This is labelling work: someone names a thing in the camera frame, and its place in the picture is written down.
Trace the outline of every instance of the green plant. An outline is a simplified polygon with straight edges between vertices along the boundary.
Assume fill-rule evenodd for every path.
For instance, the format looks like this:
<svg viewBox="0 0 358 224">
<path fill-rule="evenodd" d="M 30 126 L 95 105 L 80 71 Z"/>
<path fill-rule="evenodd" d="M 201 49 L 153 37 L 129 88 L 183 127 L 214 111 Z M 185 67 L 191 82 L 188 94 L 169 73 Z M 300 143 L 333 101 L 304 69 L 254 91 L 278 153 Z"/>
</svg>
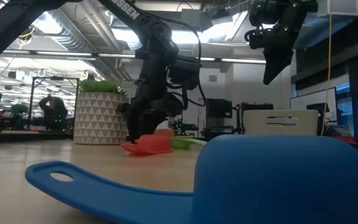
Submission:
<svg viewBox="0 0 358 224">
<path fill-rule="evenodd" d="M 127 96 L 127 93 L 124 90 L 120 90 L 118 85 L 113 81 L 92 81 L 92 80 L 83 80 L 80 83 L 80 87 L 85 92 L 102 92 L 102 93 L 115 93 L 122 96 Z"/>
<path fill-rule="evenodd" d="M 13 116 L 22 115 L 29 111 L 29 107 L 22 104 L 16 104 L 12 106 L 11 111 Z"/>
</svg>

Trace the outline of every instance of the white geometric planter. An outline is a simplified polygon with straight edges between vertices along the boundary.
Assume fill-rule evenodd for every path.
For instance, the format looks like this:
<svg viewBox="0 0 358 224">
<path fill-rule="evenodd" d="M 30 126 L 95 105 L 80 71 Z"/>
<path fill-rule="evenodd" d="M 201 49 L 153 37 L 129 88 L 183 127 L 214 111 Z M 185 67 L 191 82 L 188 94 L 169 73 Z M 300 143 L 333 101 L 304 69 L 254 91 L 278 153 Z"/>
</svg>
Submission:
<svg viewBox="0 0 358 224">
<path fill-rule="evenodd" d="M 116 108 L 119 103 L 128 102 L 127 97 L 114 93 L 79 93 L 76 102 L 74 143 L 124 143 L 127 137 L 125 119 Z"/>
</svg>

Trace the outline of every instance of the person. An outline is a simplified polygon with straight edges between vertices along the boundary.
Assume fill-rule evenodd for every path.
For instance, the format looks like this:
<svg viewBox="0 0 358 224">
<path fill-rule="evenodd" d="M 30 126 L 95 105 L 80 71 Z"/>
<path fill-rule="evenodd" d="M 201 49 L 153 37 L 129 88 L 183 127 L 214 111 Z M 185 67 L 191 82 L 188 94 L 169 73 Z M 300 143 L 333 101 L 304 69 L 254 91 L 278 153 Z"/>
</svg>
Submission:
<svg viewBox="0 0 358 224">
<path fill-rule="evenodd" d="M 63 100 L 48 95 L 39 102 L 39 106 L 44 111 L 44 125 L 47 130 L 63 131 L 63 123 L 68 113 Z"/>
</svg>

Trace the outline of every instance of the whiteboard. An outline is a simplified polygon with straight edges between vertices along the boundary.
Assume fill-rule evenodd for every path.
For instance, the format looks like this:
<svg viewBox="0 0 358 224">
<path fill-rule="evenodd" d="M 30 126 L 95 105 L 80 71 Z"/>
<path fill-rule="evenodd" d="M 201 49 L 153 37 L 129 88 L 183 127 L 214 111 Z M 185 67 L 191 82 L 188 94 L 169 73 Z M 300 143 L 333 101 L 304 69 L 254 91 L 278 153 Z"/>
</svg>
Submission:
<svg viewBox="0 0 358 224">
<path fill-rule="evenodd" d="M 307 95 L 295 97 L 291 99 L 291 110 L 306 110 L 307 105 L 315 103 L 325 103 L 326 101 L 326 90 L 318 91 L 316 93 L 310 93 Z M 328 90 L 328 108 L 330 111 L 330 117 L 336 121 L 336 91 L 335 88 Z"/>
</svg>

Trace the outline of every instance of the blue dustpan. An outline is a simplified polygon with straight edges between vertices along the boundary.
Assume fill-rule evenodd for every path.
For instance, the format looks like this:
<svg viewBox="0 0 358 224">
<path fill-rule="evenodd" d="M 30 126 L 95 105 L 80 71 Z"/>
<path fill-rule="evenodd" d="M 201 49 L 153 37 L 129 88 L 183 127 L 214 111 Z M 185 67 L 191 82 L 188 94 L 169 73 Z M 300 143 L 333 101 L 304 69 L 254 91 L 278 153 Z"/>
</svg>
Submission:
<svg viewBox="0 0 358 224">
<path fill-rule="evenodd" d="M 32 165 L 25 177 L 63 203 L 119 223 L 358 224 L 358 151 L 335 139 L 221 136 L 205 145 L 195 172 L 193 194 L 130 187 L 66 162 Z"/>
</svg>

